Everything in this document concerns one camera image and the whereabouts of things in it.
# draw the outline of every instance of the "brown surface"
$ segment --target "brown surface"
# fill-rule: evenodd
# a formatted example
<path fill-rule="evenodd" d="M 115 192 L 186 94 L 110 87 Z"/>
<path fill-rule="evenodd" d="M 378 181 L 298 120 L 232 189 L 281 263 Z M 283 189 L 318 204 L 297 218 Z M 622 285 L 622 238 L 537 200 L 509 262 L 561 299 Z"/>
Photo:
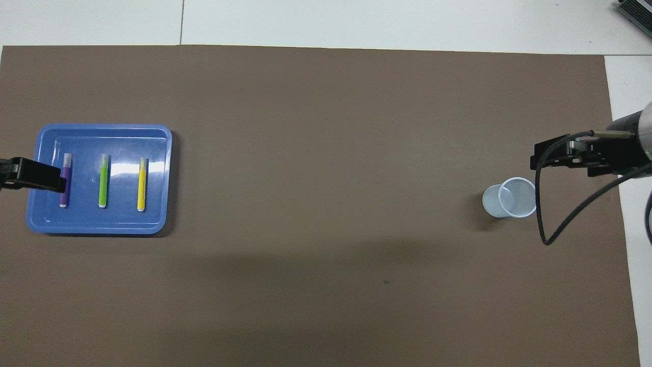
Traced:
<path fill-rule="evenodd" d="M 638 365 L 617 192 L 550 247 L 481 206 L 610 121 L 599 56 L 6 46 L 0 71 L 0 157 L 54 122 L 175 133 L 156 238 L 32 233 L 1 192 L 2 365 Z M 547 170 L 548 231 L 610 179 Z"/>

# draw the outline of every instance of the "green marker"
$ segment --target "green marker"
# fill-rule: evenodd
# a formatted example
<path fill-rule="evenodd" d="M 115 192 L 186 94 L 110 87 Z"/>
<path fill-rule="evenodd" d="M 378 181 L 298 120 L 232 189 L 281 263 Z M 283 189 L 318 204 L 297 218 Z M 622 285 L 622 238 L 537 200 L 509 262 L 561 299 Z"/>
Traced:
<path fill-rule="evenodd" d="M 102 154 L 102 165 L 100 166 L 100 208 L 106 208 L 106 190 L 109 184 L 109 155 Z"/>

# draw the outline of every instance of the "white floor tile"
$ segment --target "white floor tile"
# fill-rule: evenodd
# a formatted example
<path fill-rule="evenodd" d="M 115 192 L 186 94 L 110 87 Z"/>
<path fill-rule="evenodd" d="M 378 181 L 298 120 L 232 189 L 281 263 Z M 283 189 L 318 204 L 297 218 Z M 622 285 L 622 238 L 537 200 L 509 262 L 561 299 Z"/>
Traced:
<path fill-rule="evenodd" d="M 179 44 L 183 0 L 0 0 L 0 47 Z"/>
<path fill-rule="evenodd" d="M 614 0 L 185 0 L 184 44 L 652 54 Z"/>
<path fill-rule="evenodd" d="M 606 56 L 605 65 L 614 119 L 640 111 L 652 101 L 652 56 Z M 645 234 L 644 212 L 647 196 L 652 191 L 652 178 L 629 180 L 621 184 L 619 190 L 638 350 L 641 366 L 651 367 L 652 245 Z"/>

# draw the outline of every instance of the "marker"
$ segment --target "marker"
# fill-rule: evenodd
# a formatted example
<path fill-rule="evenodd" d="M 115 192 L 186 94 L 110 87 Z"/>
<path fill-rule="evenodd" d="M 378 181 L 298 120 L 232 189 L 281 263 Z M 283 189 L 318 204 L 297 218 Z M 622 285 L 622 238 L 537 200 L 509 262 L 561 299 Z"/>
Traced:
<path fill-rule="evenodd" d="M 109 155 L 102 154 L 102 165 L 100 165 L 100 208 L 106 208 L 106 190 L 109 184 Z"/>
<path fill-rule="evenodd" d="M 72 154 L 63 154 L 63 169 L 61 170 L 61 177 L 66 179 L 66 191 L 59 197 L 59 206 L 65 208 L 68 206 L 70 198 L 70 167 L 72 166 Z"/>
<path fill-rule="evenodd" d="M 138 170 L 138 211 L 145 211 L 145 190 L 147 189 L 147 158 L 140 157 Z"/>

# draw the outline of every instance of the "white plastic cup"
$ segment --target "white plastic cup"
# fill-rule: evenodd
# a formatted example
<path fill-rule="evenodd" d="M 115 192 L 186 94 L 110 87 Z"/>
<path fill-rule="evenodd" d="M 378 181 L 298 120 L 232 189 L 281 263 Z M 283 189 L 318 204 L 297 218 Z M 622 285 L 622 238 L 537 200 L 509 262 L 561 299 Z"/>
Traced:
<path fill-rule="evenodd" d="M 534 213 L 534 185 L 522 177 L 512 177 L 490 186 L 482 195 L 482 205 L 496 218 L 525 218 Z"/>

